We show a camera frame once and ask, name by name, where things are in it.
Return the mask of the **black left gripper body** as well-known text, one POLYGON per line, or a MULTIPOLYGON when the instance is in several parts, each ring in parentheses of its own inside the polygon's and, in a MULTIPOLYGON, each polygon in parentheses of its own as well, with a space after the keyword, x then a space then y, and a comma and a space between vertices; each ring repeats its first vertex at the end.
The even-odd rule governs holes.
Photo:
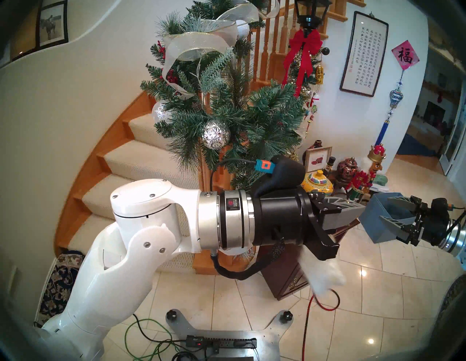
POLYGON ((341 207, 329 202, 323 193, 306 192, 302 164, 286 156, 272 157, 272 173, 266 173, 251 187, 254 207, 254 239, 252 245, 296 244, 306 246, 321 261, 335 258, 339 245, 325 225, 336 221, 341 207))

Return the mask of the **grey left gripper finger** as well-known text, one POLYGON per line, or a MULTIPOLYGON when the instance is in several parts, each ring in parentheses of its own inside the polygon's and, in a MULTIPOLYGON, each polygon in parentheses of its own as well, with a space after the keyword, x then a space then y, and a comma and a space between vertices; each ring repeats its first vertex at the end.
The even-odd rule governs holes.
POLYGON ((340 197, 325 197, 324 202, 341 208, 341 212, 344 213, 363 213, 366 206, 358 203, 354 200, 347 200, 340 197))
POLYGON ((324 231, 336 230, 347 226, 364 211, 321 211, 321 227, 324 231))

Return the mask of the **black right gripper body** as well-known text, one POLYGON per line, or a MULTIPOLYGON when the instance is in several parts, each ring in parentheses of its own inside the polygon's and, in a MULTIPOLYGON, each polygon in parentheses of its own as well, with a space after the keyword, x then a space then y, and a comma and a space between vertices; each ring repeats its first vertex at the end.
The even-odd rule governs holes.
POLYGON ((452 210, 453 206, 446 198, 433 199, 430 206, 418 198, 418 211, 412 213, 415 215, 413 233, 408 238, 396 239, 415 246, 419 244, 419 240, 424 240, 432 246, 439 246, 449 228, 449 212, 452 210))

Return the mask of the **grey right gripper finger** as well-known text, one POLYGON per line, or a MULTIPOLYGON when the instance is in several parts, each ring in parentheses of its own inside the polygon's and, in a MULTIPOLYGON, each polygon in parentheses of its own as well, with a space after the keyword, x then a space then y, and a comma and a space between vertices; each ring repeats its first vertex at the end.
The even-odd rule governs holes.
POLYGON ((406 209, 411 213, 416 213, 418 211, 418 197, 415 196, 388 197, 387 202, 393 206, 406 209))
POLYGON ((413 233, 413 225, 403 224, 395 219, 379 216, 382 226, 396 238, 408 238, 413 233))

